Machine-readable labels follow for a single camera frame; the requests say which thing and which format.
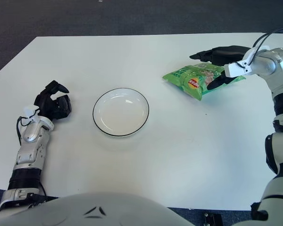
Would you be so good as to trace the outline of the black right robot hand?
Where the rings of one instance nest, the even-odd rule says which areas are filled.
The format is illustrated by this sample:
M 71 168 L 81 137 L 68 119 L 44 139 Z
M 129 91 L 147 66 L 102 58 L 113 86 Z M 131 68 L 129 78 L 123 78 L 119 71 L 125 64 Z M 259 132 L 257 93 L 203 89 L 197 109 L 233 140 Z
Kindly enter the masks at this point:
M 249 49 L 249 47 L 243 46 L 216 47 L 190 55 L 189 58 L 200 60 L 201 62 L 210 62 L 215 66 L 224 66 L 242 60 Z M 229 84 L 236 78 L 226 77 L 225 71 L 222 71 L 220 76 L 207 85 L 207 90 L 215 89 L 223 84 Z

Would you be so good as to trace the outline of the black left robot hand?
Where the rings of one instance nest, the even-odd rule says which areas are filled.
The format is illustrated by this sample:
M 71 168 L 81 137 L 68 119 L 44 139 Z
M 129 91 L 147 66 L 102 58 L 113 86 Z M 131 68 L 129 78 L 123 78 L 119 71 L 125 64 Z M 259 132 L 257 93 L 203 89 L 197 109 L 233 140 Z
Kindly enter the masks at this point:
M 66 93 L 66 95 L 51 98 L 57 92 Z M 70 99 L 67 95 L 69 90 L 55 80 L 50 82 L 45 89 L 36 97 L 34 105 L 39 107 L 39 116 L 53 120 L 66 118 L 72 111 Z

